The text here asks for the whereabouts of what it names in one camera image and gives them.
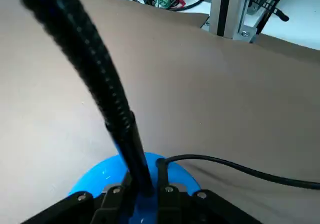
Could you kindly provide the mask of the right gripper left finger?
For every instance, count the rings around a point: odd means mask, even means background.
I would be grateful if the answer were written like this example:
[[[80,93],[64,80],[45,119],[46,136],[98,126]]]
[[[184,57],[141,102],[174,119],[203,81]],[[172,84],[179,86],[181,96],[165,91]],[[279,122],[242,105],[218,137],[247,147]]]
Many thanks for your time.
[[[24,221],[25,224],[128,224],[132,214],[132,178],[126,173],[121,184],[98,197],[76,192]]]

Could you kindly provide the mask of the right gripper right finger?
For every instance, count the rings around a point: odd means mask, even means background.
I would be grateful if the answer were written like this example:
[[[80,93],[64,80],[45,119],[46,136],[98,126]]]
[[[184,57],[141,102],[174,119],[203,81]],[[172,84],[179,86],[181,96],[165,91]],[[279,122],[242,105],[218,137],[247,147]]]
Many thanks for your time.
[[[169,184],[167,167],[157,168],[157,224],[259,224],[260,221],[209,190],[191,196]]]

